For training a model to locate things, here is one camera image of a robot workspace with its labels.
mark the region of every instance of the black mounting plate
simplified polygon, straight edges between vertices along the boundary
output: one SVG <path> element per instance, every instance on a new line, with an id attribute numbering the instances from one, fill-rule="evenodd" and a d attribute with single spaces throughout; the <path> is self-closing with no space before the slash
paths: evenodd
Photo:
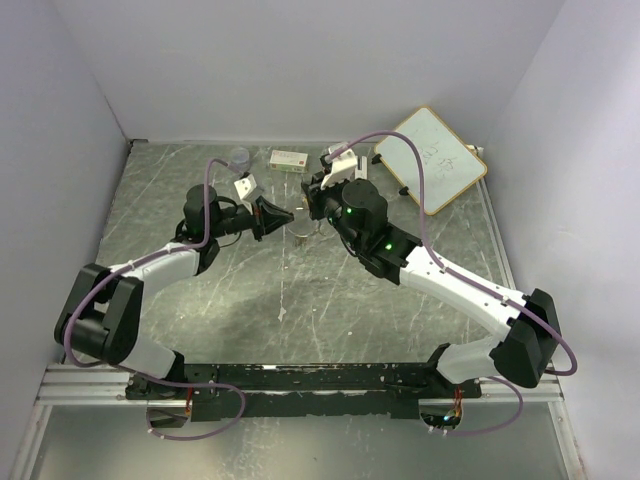
<path id="1" fill-rule="evenodd" d="M 246 395 L 244 417 L 388 414 L 391 418 L 420 418 L 421 399 L 453 399 L 456 385 L 444 384 L 427 363 L 335 363 L 305 365 L 186 364 L 189 383 L 227 383 Z M 459 385 L 464 398 L 479 398 L 473 380 Z M 127 388 L 129 400 L 161 400 L 139 377 Z M 172 399 L 186 399 L 186 389 Z M 240 400 L 217 388 L 195 389 L 191 420 L 232 418 Z"/>

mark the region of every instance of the white box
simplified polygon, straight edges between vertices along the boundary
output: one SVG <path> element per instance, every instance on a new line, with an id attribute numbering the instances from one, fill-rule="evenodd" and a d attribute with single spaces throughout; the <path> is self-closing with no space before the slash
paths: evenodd
<path id="1" fill-rule="evenodd" d="M 269 165 L 273 170 L 280 170 L 281 172 L 304 173 L 307 171 L 308 156 L 306 153 L 274 150 L 271 152 Z"/>

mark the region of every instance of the gray marble table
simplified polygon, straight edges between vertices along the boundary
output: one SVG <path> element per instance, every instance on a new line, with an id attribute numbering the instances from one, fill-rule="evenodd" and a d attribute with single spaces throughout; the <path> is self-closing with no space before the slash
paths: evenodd
<path id="1" fill-rule="evenodd" d="M 182 216 L 187 190 L 202 183 L 210 157 L 231 147 L 136 143 L 100 245 L 98 263 L 123 263 L 162 247 Z M 309 154 L 320 146 L 249 147 L 251 171 L 265 197 L 290 207 L 301 174 L 268 168 L 272 149 Z M 369 145 L 357 149 L 371 154 Z M 214 168 L 218 193 L 234 196 L 236 178 Z M 384 165 L 369 179 L 389 202 L 389 218 L 418 233 L 418 206 L 401 197 Z M 485 198 L 470 188 L 427 223 L 435 248 L 472 272 L 505 283 Z M 221 244 L 233 239 L 222 239 Z M 281 229 L 256 242 L 250 234 L 223 248 L 213 266 L 171 285 L 143 305 L 141 331 L 189 362 L 306 363 L 425 361 L 441 343 L 465 343 L 485 331 L 437 299 L 368 274 L 337 234 L 323 225 L 304 245 Z"/>

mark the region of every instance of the red wire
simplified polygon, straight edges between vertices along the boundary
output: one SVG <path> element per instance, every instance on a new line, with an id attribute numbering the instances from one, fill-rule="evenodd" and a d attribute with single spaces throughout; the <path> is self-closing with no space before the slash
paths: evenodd
<path id="1" fill-rule="evenodd" d="M 187 415 L 191 414 L 191 397 L 193 397 L 193 387 L 189 387 L 187 390 L 187 404 L 184 407 L 184 411 Z"/>

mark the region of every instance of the clear cup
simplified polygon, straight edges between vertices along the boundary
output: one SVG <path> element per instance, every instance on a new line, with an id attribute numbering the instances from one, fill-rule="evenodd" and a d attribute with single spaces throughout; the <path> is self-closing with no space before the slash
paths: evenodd
<path id="1" fill-rule="evenodd" d="M 288 223 L 286 229 L 293 234 L 294 245 L 302 246 L 320 231 L 320 222 L 309 217 L 309 206 L 304 195 L 288 200 L 287 209 L 293 213 L 293 222 Z"/>
<path id="2" fill-rule="evenodd" d="M 248 172 L 251 168 L 251 156 L 249 150 L 244 147 L 235 147 L 229 152 L 229 163 L 240 173 Z"/>

